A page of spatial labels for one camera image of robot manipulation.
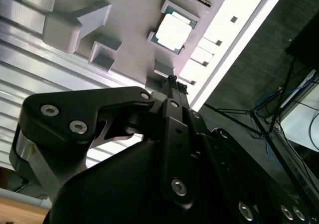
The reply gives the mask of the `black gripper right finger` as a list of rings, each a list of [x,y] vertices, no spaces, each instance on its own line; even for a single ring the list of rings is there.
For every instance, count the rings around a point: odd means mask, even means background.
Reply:
[[[187,86],[178,85],[188,127],[201,158],[214,173],[221,197],[222,224],[310,224],[312,203],[302,188],[297,203],[225,130],[209,131],[202,117],[190,109]]]

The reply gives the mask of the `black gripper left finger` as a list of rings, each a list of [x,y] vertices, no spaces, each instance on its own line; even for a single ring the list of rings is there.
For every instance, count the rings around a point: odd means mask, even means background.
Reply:
[[[160,92],[140,87],[34,94],[20,111],[9,159],[53,201],[73,177],[147,141],[187,141],[176,76]]]

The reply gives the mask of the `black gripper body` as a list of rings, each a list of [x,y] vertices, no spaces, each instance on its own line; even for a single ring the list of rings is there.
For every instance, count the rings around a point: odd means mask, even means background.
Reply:
[[[236,224],[237,215],[187,141],[147,141],[70,179],[45,223]]]

